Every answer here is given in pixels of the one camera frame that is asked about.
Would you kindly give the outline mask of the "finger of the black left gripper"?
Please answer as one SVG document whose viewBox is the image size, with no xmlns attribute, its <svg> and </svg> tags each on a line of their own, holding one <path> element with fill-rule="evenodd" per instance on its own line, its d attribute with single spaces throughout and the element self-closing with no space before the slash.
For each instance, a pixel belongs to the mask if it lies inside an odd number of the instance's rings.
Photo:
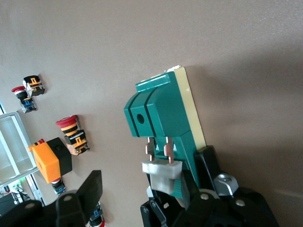
<svg viewBox="0 0 303 227">
<path fill-rule="evenodd" d="M 146 189 L 148 201 L 140 206 L 144 227 L 167 227 L 167 217 L 164 204 L 168 201 L 167 194 L 152 190 L 149 186 Z"/>
<path fill-rule="evenodd" d="M 213 190 L 218 196 L 233 196 L 239 185 L 236 178 L 221 170 L 214 146 L 194 153 L 200 187 Z"/>
</svg>

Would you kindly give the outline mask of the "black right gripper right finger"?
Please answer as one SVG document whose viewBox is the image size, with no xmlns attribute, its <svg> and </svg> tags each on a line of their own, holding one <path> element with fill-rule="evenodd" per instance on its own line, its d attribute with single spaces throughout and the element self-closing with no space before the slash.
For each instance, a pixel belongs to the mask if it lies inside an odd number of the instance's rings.
<svg viewBox="0 0 303 227">
<path fill-rule="evenodd" d="M 239 188 L 234 196 L 217 196 L 198 189 L 190 171 L 183 171 L 189 205 L 179 215 L 181 227 L 278 227 L 265 198 L 258 192 Z"/>
</svg>

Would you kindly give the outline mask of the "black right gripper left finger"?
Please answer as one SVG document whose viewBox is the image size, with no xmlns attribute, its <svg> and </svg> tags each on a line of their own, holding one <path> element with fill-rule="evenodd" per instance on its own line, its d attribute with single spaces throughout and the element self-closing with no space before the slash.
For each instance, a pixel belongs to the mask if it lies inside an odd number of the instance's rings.
<svg viewBox="0 0 303 227">
<path fill-rule="evenodd" d="M 2 227 L 84 227 L 103 193 L 102 173 L 93 170 L 76 191 L 61 194 L 53 203 L 25 201 L 0 218 Z"/>
</svg>

